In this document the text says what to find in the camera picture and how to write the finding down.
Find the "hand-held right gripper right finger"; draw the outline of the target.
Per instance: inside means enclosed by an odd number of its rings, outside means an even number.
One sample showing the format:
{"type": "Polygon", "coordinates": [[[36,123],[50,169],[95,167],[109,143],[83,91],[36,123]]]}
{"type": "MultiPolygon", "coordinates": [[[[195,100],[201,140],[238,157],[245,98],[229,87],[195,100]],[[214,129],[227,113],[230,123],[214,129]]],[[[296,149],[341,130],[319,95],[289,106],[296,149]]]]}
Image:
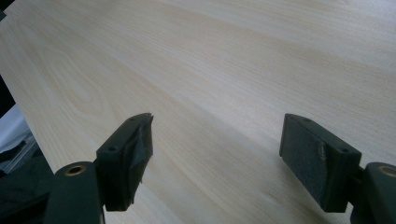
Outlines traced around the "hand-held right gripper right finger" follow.
{"type": "Polygon", "coordinates": [[[361,153],[311,119],[287,114],[279,156],[325,212],[343,213],[361,153]]]}

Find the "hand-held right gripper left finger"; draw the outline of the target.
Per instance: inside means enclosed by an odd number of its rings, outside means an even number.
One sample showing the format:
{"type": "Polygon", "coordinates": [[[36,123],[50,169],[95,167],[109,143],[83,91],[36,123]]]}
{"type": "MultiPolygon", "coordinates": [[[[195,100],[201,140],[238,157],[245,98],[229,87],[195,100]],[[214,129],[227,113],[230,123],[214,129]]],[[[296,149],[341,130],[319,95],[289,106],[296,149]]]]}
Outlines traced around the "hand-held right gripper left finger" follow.
{"type": "Polygon", "coordinates": [[[153,155],[153,116],[143,113],[125,120],[96,151],[103,204],[107,211],[126,211],[153,155]]]}

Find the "dark cloth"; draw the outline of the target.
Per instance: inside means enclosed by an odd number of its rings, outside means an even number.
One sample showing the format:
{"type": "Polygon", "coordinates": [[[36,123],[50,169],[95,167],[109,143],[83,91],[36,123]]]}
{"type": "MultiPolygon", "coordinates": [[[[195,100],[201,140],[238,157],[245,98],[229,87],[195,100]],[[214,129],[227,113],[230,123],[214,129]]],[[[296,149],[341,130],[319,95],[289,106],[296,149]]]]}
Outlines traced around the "dark cloth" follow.
{"type": "Polygon", "coordinates": [[[52,178],[37,143],[0,153],[0,224],[42,224],[52,178]]]}

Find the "white cloth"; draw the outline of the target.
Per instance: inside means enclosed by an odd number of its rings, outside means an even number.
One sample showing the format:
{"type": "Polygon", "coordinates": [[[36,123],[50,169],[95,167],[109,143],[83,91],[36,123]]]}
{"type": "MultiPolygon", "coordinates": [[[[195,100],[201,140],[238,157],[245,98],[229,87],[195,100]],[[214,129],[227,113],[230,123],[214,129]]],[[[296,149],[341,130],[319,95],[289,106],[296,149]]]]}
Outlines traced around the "white cloth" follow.
{"type": "Polygon", "coordinates": [[[0,153],[16,147],[30,133],[30,128],[19,107],[12,106],[0,118],[0,153]]]}

